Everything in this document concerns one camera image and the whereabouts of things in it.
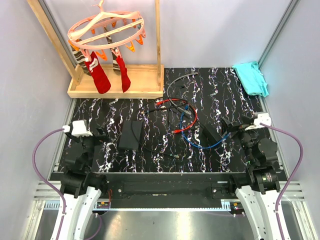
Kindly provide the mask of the black network switch box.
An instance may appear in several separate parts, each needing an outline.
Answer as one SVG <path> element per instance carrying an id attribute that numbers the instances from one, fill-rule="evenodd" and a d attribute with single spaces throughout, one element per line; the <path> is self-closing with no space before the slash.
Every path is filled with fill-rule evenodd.
<path id="1" fill-rule="evenodd" d="M 125 120 L 122 126 L 118 149 L 139 151 L 143 123 L 136 120 Z"/>

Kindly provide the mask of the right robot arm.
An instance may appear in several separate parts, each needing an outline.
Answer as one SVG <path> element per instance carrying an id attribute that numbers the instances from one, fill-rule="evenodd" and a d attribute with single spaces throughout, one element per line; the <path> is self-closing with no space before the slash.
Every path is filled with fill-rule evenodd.
<path id="1" fill-rule="evenodd" d="M 240 200 L 254 239 L 280 240 L 275 211 L 281 206 L 277 203 L 280 182 L 274 168 L 278 162 L 278 146 L 269 138 L 259 138 L 253 123 L 251 118 L 244 124 L 221 118 L 222 134 L 239 139 L 246 156 L 245 176 L 231 176 L 227 192 L 230 197 Z"/>

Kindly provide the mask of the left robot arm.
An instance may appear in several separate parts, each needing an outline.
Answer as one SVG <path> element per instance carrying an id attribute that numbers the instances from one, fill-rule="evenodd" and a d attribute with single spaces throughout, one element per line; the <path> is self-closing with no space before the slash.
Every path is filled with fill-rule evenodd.
<path id="1" fill-rule="evenodd" d="M 74 136 L 71 127 L 64 126 L 64 134 L 81 145 L 82 153 L 65 163 L 65 172 L 60 179 L 60 206 L 52 240 L 83 240 L 98 198 L 108 193 L 107 178 L 92 172 L 92 165 L 95 147 L 110 139 L 103 128 L 96 130 L 97 134 L 87 131 L 83 135 Z"/>

